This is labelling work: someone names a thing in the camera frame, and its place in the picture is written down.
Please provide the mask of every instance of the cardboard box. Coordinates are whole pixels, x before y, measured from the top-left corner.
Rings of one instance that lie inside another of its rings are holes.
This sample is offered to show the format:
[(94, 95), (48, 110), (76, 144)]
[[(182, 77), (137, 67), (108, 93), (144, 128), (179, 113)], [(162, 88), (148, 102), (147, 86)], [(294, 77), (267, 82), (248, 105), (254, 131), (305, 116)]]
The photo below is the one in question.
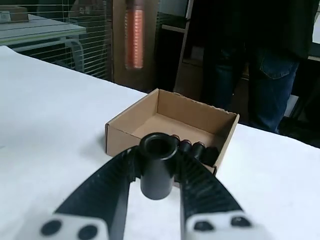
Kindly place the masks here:
[(215, 173), (238, 121), (239, 115), (235, 113), (156, 89), (105, 125), (106, 153), (114, 157), (138, 145), (150, 133), (175, 134), (181, 140), (217, 147), (220, 155), (216, 165), (206, 166)]
[(28, 10), (18, 5), (0, 5), (0, 24), (28, 22)]

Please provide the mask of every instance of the orange heater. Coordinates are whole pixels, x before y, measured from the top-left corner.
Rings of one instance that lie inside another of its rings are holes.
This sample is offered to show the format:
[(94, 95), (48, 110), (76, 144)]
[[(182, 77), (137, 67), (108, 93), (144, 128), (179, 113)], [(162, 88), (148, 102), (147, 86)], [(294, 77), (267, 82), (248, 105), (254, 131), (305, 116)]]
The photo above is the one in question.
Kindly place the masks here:
[(125, 67), (142, 69), (144, 66), (144, 0), (126, 0), (125, 12)]

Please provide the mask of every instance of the white desk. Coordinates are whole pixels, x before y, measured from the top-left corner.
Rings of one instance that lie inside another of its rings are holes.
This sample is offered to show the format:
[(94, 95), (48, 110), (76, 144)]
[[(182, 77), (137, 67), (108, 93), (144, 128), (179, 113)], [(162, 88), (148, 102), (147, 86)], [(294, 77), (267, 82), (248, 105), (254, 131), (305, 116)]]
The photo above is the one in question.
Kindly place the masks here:
[(83, 26), (29, 14), (29, 22), (0, 24), (0, 46), (28, 44), (14, 47), (16, 52), (66, 44), (71, 48), (75, 69), (84, 72), (84, 51), (79, 35), (87, 32)]
[[(0, 72), (0, 236), (11, 240), (110, 159), (105, 123), (145, 94), (4, 46)], [(217, 176), (275, 240), (318, 240), (319, 169), (320, 149), (238, 125)], [(152, 201), (132, 183), (124, 239), (180, 239), (179, 201), (177, 188)]]

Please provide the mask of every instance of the black cylinder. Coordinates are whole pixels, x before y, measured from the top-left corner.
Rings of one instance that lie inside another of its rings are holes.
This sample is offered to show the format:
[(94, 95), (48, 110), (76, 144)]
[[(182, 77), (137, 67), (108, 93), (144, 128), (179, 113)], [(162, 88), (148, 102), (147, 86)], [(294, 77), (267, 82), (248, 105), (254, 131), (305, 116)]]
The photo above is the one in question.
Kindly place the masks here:
[(151, 133), (139, 144), (142, 193), (149, 199), (164, 199), (171, 192), (178, 146), (174, 137)]
[(175, 134), (173, 134), (173, 135), (171, 135), (171, 136), (173, 137), (174, 144), (175, 144), (176, 146), (178, 146), (179, 143), (180, 143), (180, 138), (179, 138), (179, 136), (178, 136), (178, 135), (175, 135)]
[(219, 156), (219, 151), (216, 147), (209, 146), (205, 149), (203, 156), (201, 157), (201, 163), (210, 167), (216, 164)]
[(184, 153), (188, 153), (191, 150), (191, 147), (192, 147), (191, 142), (187, 139), (182, 140), (179, 143), (179, 150)]
[(196, 142), (195, 144), (192, 145), (192, 149), (191, 149), (191, 155), (197, 159), (198, 161), (200, 161), (204, 151), (205, 151), (206, 147), (202, 142)]

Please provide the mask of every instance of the black plastic part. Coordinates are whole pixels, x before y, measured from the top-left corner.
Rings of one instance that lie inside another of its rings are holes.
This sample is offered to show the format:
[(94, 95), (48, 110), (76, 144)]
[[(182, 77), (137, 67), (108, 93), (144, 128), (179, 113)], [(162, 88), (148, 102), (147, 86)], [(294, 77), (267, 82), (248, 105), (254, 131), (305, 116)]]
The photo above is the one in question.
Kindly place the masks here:
[(240, 227), (240, 228), (249, 228), (252, 226), (251, 222), (243, 216), (234, 216), (231, 219), (231, 225), (233, 227)]
[(207, 221), (197, 221), (193, 229), (196, 231), (206, 232), (206, 231), (212, 231), (215, 228)]
[(200, 161), (206, 147), (202, 142), (196, 142), (192, 145), (191, 156)]
[(59, 232), (59, 230), (61, 229), (61, 226), (62, 226), (61, 220), (58, 220), (58, 219), (51, 220), (46, 222), (42, 226), (40, 232), (43, 236), (49, 237)]
[(192, 144), (189, 140), (182, 140), (179, 144), (178, 149), (183, 153), (189, 153), (192, 148)]
[(178, 146), (180, 143), (179, 137), (177, 135), (172, 135), (172, 137), (173, 137), (174, 144)]
[(175, 139), (164, 133), (152, 133), (140, 142), (140, 187), (149, 199), (164, 199), (171, 192), (178, 150)]
[(78, 232), (78, 239), (91, 240), (98, 233), (98, 228), (95, 225), (86, 225), (82, 227)]
[(130, 182), (136, 178), (137, 146), (123, 151), (79, 186), (56, 213), (102, 219), (110, 240), (124, 236)]
[(167, 196), (173, 176), (180, 180), (181, 239), (186, 220), (195, 214), (241, 210), (224, 186), (194, 157), (177, 150), (172, 136), (152, 133), (115, 156), (56, 210), (57, 213), (104, 220), (110, 240), (124, 236), (130, 183), (141, 174), (141, 190), (148, 198)]
[(205, 149), (200, 162), (204, 165), (213, 167), (219, 156), (219, 151), (216, 147), (209, 146)]

